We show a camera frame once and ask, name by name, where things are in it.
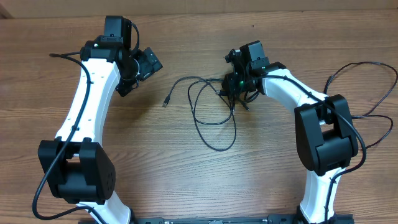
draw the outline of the wooden surface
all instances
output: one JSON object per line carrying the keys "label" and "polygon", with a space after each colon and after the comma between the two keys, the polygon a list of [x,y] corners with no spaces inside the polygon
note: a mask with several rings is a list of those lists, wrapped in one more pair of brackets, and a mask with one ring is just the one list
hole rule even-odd
{"label": "wooden surface", "polygon": [[398,0],[0,0],[7,18],[396,9]]}
{"label": "wooden surface", "polygon": [[[138,26],[141,48],[151,47],[164,68],[125,98],[115,92],[104,126],[103,146],[116,167],[116,191],[138,217],[258,217],[295,213],[305,187],[305,168],[295,149],[294,122],[278,102],[265,96],[238,107],[238,137],[226,152],[200,140],[187,100],[190,82],[180,77],[222,78],[231,71],[224,56],[261,40],[272,62],[284,63],[301,81],[322,91],[326,79],[349,62],[375,60],[398,67],[398,10],[268,12],[129,17]],[[104,18],[0,21],[0,223],[44,223],[32,214],[34,192],[43,176],[37,158],[42,139],[53,139],[72,102],[80,68],[48,57],[79,50],[103,33]],[[351,112],[369,110],[394,81],[377,66],[344,72],[329,94],[347,97]],[[210,90],[198,117],[216,121],[226,108]],[[398,120],[398,90],[375,111]],[[389,122],[355,122],[367,144]],[[210,129],[205,137],[227,146],[233,125]],[[397,223],[398,134],[396,128],[368,152],[365,165],[345,175],[335,201],[337,213],[356,223]],[[352,160],[359,161],[360,156]],[[48,187],[39,200],[44,215],[73,205],[54,199]],[[74,213],[51,223],[89,218]]]}

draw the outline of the white arm segment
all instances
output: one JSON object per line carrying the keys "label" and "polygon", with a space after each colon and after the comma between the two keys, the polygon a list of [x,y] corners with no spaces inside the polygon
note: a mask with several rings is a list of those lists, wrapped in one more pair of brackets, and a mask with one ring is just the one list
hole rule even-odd
{"label": "white arm segment", "polygon": [[[91,138],[102,146],[102,131],[109,102],[116,85],[120,80],[120,73],[116,63],[108,63],[106,59],[91,58],[83,62],[91,78],[91,90],[86,108],[81,116],[78,131],[75,132],[72,142],[82,142],[84,138]],[[75,124],[77,114],[85,97],[87,77],[85,71],[80,72],[80,81],[73,99],[68,116],[56,137],[61,136],[66,141],[72,126]]]}
{"label": "white arm segment", "polygon": [[[324,100],[327,95],[319,93],[310,87],[304,85],[298,79],[296,79],[288,69],[278,69],[268,73],[269,75],[278,75],[281,77],[287,77],[295,80],[298,84],[304,87],[307,91],[311,92],[313,96]],[[263,78],[262,85],[264,87],[264,93],[279,101],[284,105],[293,115],[294,108],[302,106],[303,104],[314,104],[317,101],[308,97],[302,90],[297,88],[293,83],[283,80],[280,78]],[[330,184],[330,179],[340,171],[344,169],[337,168],[328,171],[324,176],[318,176],[314,171],[307,171],[307,181],[305,183],[305,193],[302,202],[300,203],[300,209],[309,223],[321,223],[325,219],[325,205],[326,196]],[[331,192],[328,217],[332,217],[335,213],[333,211],[333,202],[335,199],[337,185],[340,177],[336,179],[336,184],[333,185]]]}
{"label": "white arm segment", "polygon": [[[82,142],[84,138],[91,138],[92,142],[98,142],[102,146],[102,132],[106,113],[108,112],[109,102],[113,91],[120,80],[120,73],[116,63],[108,63],[106,59],[91,58],[83,65],[90,73],[91,86],[85,110],[78,125],[78,131],[72,137],[72,142]],[[56,137],[62,137],[66,141],[70,134],[71,127],[75,124],[77,114],[85,97],[87,88],[87,77],[85,71],[80,72],[80,81],[75,98],[68,116]],[[131,211],[120,201],[114,191],[111,198],[105,200],[104,205],[95,202],[80,202],[78,206],[88,205],[93,207],[106,223],[128,224],[130,223]]]}

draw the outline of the tabletop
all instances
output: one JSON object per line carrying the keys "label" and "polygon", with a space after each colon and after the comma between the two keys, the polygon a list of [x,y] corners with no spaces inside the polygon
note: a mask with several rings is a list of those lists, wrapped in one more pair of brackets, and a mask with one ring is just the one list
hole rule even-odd
{"label": "tabletop", "polygon": [[[282,62],[299,80],[322,91],[327,78],[350,62],[380,61],[398,67],[398,10],[303,11],[240,14],[127,16],[139,28],[141,49],[150,47],[163,69],[121,98],[114,93],[104,125],[103,147],[116,168],[116,191],[138,217],[261,217],[295,213],[306,170],[297,155],[293,116],[278,102],[259,96],[250,111],[237,105],[237,138],[215,152],[199,138],[181,82],[166,108],[174,82],[188,75],[223,78],[224,56],[260,40],[271,62]],[[32,214],[43,177],[37,157],[41,140],[54,139],[70,108],[80,67],[49,53],[79,50],[103,34],[104,17],[0,20],[0,223],[45,223]],[[328,94],[347,98],[362,114],[391,87],[394,73],[376,65],[344,70]],[[199,86],[193,90],[196,95]],[[398,90],[375,114],[398,119]],[[219,121],[227,107],[211,90],[198,118]],[[366,144],[389,127],[385,119],[354,121]],[[233,123],[200,126],[212,145],[233,139]],[[398,134],[394,128],[368,150],[359,170],[344,175],[336,213],[356,223],[398,219]],[[361,152],[351,160],[359,162]],[[53,198],[46,185],[39,212],[53,215],[74,205]],[[90,219],[76,212],[51,223]]]}

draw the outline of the wooden table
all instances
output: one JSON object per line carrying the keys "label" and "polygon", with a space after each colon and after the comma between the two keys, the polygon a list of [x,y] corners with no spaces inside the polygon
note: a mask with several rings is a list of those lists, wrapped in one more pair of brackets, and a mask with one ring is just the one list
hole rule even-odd
{"label": "wooden table", "polygon": [[[268,12],[244,14],[131,16],[141,48],[151,47],[164,68],[127,97],[116,92],[104,126],[103,146],[116,167],[116,191],[138,217],[258,217],[295,213],[305,186],[305,168],[295,149],[293,117],[265,96],[235,112],[238,137],[226,152],[200,140],[187,100],[190,82],[180,77],[223,78],[231,71],[224,56],[261,40],[271,62],[280,61],[301,81],[322,91],[326,79],[349,62],[375,60],[398,67],[398,11]],[[80,68],[49,53],[79,50],[103,34],[104,18],[16,19],[0,21],[0,222],[44,223],[34,218],[32,198],[42,168],[37,147],[53,139],[63,123]],[[348,99],[353,114],[369,110],[392,85],[392,71],[374,65],[347,70],[329,94]],[[224,118],[227,109],[210,90],[201,96],[198,117]],[[397,120],[398,90],[375,111]],[[367,144],[389,122],[354,122]],[[227,146],[232,123],[202,127],[216,146]],[[368,151],[365,165],[344,176],[337,213],[356,223],[398,219],[398,134]],[[359,156],[351,164],[357,164]],[[72,208],[48,187],[39,200],[44,215]],[[76,223],[85,212],[51,223]]]}

